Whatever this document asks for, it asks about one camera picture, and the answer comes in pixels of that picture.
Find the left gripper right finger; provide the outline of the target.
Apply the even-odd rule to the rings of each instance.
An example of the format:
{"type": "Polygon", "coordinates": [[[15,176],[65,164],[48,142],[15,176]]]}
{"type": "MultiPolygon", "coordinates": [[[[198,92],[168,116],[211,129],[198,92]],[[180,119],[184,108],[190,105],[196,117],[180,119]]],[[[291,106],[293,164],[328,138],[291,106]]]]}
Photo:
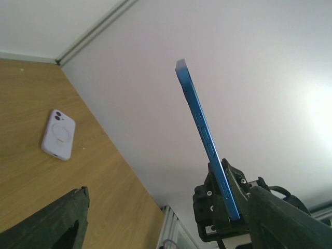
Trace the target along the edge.
{"type": "Polygon", "coordinates": [[[259,186],[248,213],[253,248],[331,248],[331,227],[259,186]]]}

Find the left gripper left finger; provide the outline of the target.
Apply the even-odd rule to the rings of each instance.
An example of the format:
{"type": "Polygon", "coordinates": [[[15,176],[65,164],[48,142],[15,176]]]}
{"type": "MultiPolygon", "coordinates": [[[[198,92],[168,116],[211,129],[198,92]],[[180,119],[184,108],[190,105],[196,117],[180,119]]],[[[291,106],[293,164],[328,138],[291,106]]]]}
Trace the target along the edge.
{"type": "Polygon", "coordinates": [[[87,187],[73,189],[1,232],[1,248],[82,248],[89,204],[87,187]]]}

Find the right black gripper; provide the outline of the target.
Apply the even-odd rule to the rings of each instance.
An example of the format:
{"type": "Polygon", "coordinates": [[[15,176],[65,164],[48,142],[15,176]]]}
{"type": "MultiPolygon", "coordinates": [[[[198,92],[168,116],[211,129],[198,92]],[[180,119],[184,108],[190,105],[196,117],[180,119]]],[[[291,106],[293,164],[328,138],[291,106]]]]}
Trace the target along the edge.
{"type": "MultiPolygon", "coordinates": [[[[232,167],[226,159],[223,159],[221,164],[225,173],[233,176],[231,182],[237,184],[236,191],[242,192],[246,195],[246,198],[249,197],[250,188],[259,186],[269,192],[275,191],[283,194],[283,201],[308,215],[310,214],[303,202],[285,188],[280,186],[268,186],[262,177],[249,182],[244,176],[244,173],[232,167]]],[[[215,241],[219,248],[225,248],[226,246],[223,239],[234,238],[249,233],[249,224],[245,215],[246,211],[242,211],[239,204],[238,210],[240,219],[236,221],[230,220],[223,195],[217,185],[216,177],[210,165],[208,166],[208,174],[204,184],[195,188],[195,194],[192,198],[198,234],[203,242],[215,241]]]]}

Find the lilac phone case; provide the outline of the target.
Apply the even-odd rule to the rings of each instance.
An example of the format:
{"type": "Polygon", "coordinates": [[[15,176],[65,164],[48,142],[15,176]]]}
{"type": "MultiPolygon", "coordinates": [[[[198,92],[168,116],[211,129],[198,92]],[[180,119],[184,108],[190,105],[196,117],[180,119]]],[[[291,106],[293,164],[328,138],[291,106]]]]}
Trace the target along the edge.
{"type": "Polygon", "coordinates": [[[41,148],[60,160],[71,158],[76,122],[65,113],[54,109],[50,113],[41,148]]]}

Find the blue smartphone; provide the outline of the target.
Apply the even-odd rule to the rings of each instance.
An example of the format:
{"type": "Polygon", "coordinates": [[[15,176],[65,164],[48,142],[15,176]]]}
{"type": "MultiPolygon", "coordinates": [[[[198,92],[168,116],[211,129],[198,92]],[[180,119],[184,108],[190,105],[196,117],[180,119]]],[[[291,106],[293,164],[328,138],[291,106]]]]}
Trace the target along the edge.
{"type": "Polygon", "coordinates": [[[217,185],[223,196],[224,203],[229,213],[229,218],[231,220],[239,220],[240,213],[236,201],[233,197],[229,182],[225,174],[225,170],[222,167],[185,59],[180,59],[176,62],[175,72],[201,137],[201,141],[203,143],[207,157],[210,161],[217,185]]]}

